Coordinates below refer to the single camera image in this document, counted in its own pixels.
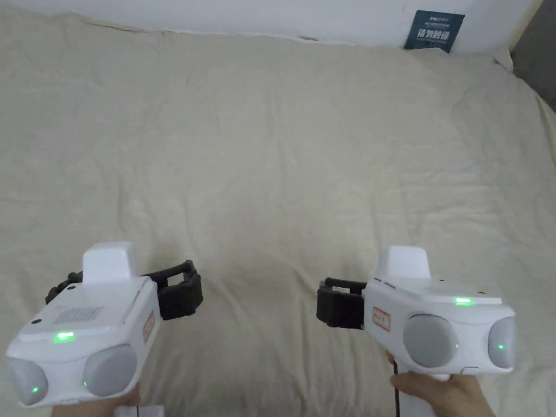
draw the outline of white wall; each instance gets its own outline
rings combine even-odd
[[[402,46],[417,9],[465,14],[454,51],[507,46],[540,0],[0,0],[145,29],[309,36]]]

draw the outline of green led light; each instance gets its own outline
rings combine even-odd
[[[73,339],[75,339],[73,331],[61,331],[56,335],[54,343],[71,342]]]
[[[460,307],[471,307],[473,302],[469,298],[456,298],[455,304]]]

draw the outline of blue card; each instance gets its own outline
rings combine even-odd
[[[404,49],[440,48],[449,53],[464,17],[417,10]]]

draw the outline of gray surface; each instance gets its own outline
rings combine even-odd
[[[488,336],[488,355],[499,368],[511,368],[515,362],[515,318],[498,320]]]
[[[87,359],[83,382],[95,395],[106,397],[123,391],[137,368],[137,357],[129,345],[104,349]]]
[[[512,51],[514,73],[556,111],[556,0],[544,0]]]
[[[404,328],[404,345],[409,356],[425,368],[438,368],[451,361],[458,348],[458,336],[448,320],[419,314]]]
[[[44,371],[35,362],[23,359],[10,359],[9,366],[14,376],[16,392],[21,404],[33,405],[48,393],[48,380]]]

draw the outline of bed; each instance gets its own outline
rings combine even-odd
[[[315,317],[319,281],[390,244],[494,286],[518,364],[499,416],[556,414],[556,116],[507,65],[271,37],[146,33],[0,9],[0,347],[97,242],[144,272],[193,259],[145,404],[182,416],[393,416],[391,366]],[[6,416],[45,416],[14,400]]]

